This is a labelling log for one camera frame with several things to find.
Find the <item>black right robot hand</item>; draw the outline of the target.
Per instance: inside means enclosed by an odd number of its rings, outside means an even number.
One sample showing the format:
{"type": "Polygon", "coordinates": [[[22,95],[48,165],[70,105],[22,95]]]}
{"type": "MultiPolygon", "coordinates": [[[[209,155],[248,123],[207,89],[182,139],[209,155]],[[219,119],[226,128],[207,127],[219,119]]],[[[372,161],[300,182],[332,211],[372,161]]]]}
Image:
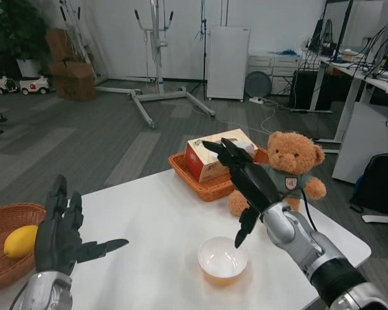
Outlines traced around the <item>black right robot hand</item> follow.
{"type": "Polygon", "coordinates": [[[235,237],[235,247],[239,248],[253,231],[257,219],[269,207],[281,201],[279,191],[265,169],[254,163],[244,149],[230,140],[222,138],[220,143],[204,140],[202,144],[216,153],[220,163],[229,168],[232,183],[249,205],[239,218],[241,228],[235,237]]]}

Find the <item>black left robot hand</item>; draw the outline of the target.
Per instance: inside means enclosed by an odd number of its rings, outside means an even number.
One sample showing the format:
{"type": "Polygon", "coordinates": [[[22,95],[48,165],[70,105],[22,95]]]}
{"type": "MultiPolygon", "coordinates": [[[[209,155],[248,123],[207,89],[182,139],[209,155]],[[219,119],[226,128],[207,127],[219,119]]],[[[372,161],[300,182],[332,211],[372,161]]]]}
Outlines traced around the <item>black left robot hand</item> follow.
{"type": "Polygon", "coordinates": [[[84,243],[79,232],[84,219],[81,194],[67,195],[67,179],[59,174],[48,192],[46,215],[36,233],[34,258],[39,273],[57,271],[69,276],[76,264],[102,258],[129,243],[126,239],[84,243]]]}

